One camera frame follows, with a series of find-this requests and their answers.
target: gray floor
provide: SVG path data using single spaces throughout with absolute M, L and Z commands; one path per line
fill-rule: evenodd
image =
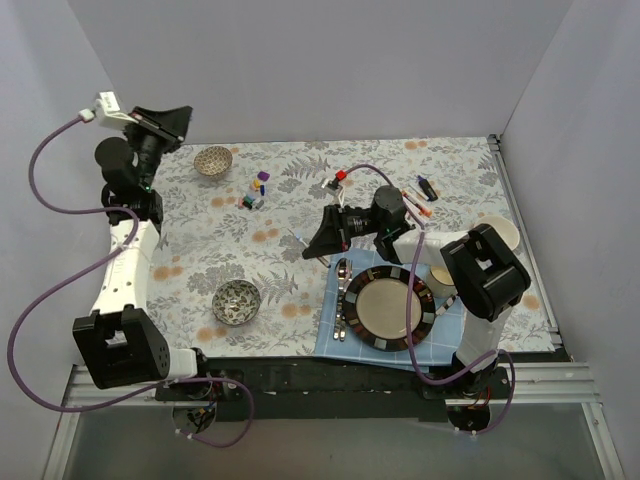
M 208 434 L 230 438 L 238 427 L 218 424 Z M 580 405 L 515 405 L 477 439 L 444 428 L 259 421 L 240 444 L 216 450 L 176 436 L 168 407 L 116 407 L 81 416 L 65 478 L 604 478 Z

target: blue napkin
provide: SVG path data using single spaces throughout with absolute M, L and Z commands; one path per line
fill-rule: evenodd
M 380 365 L 384 367 L 411 369 L 411 359 L 407 350 L 402 352 L 383 352 L 362 342 L 347 325 L 347 336 L 344 342 L 333 339 L 336 302 L 338 299 L 338 280 L 334 266 L 342 258 L 353 262 L 353 277 L 364 270 L 377 265 L 391 265 L 385 262 L 377 252 L 352 248 L 346 253 L 331 257 L 331 270 L 327 276 L 327 287 L 322 304 L 322 315 L 318 327 L 318 338 L 314 354 L 318 357 L 336 358 L 353 362 Z M 404 265 L 409 270 L 411 265 Z M 418 265 L 416 275 L 425 279 L 429 273 L 427 265 Z M 436 309 L 445 301 L 436 298 Z M 464 329 L 465 309 L 460 299 L 443 315 L 436 318 L 431 332 L 418 346 L 416 357 L 422 367 L 451 364 L 451 355 L 458 349 Z

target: dark rimmed plate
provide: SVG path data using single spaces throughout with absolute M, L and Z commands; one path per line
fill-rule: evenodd
M 367 345 L 385 352 L 406 350 L 405 306 L 409 271 L 381 265 L 365 270 L 352 281 L 342 302 L 344 319 Z M 429 335 L 435 321 L 435 303 L 427 285 L 413 282 L 413 344 Z

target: white wall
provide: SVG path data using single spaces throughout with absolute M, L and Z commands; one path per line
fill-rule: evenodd
M 31 196 L 27 164 L 38 142 L 91 104 L 109 80 L 63 0 L 0 0 L 0 342 L 36 296 L 108 250 L 106 218 L 64 218 Z M 99 205 L 93 148 L 105 135 L 76 127 L 45 151 L 43 194 L 69 207 Z M 76 358 L 73 319 L 86 314 L 101 274 L 45 302 L 18 339 L 18 367 L 41 396 L 59 402 Z M 42 409 L 0 365 L 0 477 L 39 478 L 59 415 Z
M 504 130 L 571 0 L 70 0 L 127 104 L 190 142 Z
M 640 478 L 640 3 L 576 0 L 504 135 L 564 340 Z

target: tabletop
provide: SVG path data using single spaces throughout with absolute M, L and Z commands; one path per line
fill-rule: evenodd
M 439 199 L 430 204 L 432 231 L 471 228 L 484 215 L 512 219 L 485 138 L 426 138 L 337 142 L 276 142 L 224 145 L 233 164 L 220 180 L 196 172 L 193 161 L 210 145 L 185 145 L 166 155 L 154 187 L 164 200 L 160 242 L 152 258 L 148 312 L 170 345 L 199 347 L 209 357 L 311 355 L 327 270 L 303 260 L 288 229 L 309 240 L 331 200 L 321 183 L 340 169 L 371 163 L 396 186 L 429 179 Z M 240 209 L 260 171 L 265 204 Z M 383 181 L 358 170 L 343 181 L 346 203 L 368 207 Z M 374 249 L 371 237 L 353 246 Z M 532 273 L 522 244 L 516 255 Z M 211 309 L 216 288 L 245 279 L 260 290 L 256 318 L 239 327 L 217 321 Z M 500 347 L 512 352 L 552 351 L 548 316 L 532 275 L 531 288 L 505 326 Z

